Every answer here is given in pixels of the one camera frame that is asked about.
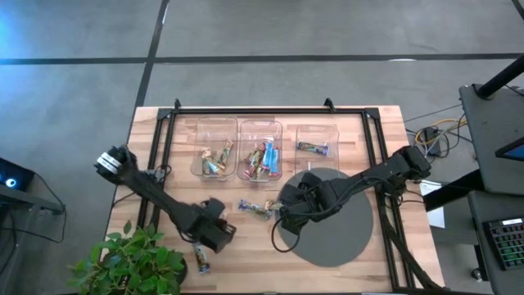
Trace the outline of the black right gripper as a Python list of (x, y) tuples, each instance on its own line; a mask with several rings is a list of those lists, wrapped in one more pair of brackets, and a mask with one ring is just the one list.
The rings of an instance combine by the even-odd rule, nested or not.
[(292, 234), (300, 234), (302, 228), (311, 219), (314, 222), (324, 220), (340, 211), (341, 195), (333, 188), (331, 182), (320, 182), (316, 185), (299, 183), (298, 188), (286, 184), (280, 192), (283, 205), (294, 206), (294, 215), (281, 216), (281, 226)]

